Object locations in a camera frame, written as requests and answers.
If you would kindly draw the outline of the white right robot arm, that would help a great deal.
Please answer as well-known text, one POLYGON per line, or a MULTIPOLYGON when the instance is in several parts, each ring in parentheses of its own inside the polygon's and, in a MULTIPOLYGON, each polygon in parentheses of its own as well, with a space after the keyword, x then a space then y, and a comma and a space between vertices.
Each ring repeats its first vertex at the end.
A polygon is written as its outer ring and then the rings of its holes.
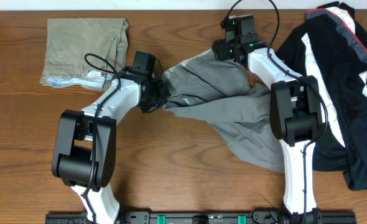
POLYGON ((258 75, 270 89, 270 126, 284 155, 284 205, 292 215, 307 215, 316 207, 312 183, 312 153, 327 127, 327 110, 318 81, 292 71, 264 42, 241 44, 216 40, 216 59, 232 59, 258 75))

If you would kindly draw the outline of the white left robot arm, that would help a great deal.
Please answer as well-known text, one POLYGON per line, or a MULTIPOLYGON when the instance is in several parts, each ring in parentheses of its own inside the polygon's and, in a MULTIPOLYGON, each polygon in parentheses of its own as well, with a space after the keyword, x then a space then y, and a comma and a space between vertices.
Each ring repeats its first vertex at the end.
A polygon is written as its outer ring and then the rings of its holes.
POLYGON ((61 114, 52 174, 79 195, 88 222, 115 223, 118 219, 120 204, 110 185, 118 124, 132 108, 151 113, 169 96, 160 78, 123 72, 94 103, 61 114))

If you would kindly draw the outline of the grey shorts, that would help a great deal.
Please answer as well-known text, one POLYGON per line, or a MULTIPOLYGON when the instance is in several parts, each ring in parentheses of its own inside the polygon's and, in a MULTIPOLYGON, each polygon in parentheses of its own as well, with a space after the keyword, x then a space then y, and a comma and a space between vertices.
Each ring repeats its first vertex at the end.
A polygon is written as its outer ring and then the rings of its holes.
POLYGON ((269 89, 251 86, 240 64, 216 60, 207 50, 168 68, 162 78, 170 91, 166 111, 207 122, 242 161, 284 172, 282 147, 269 122, 269 89))

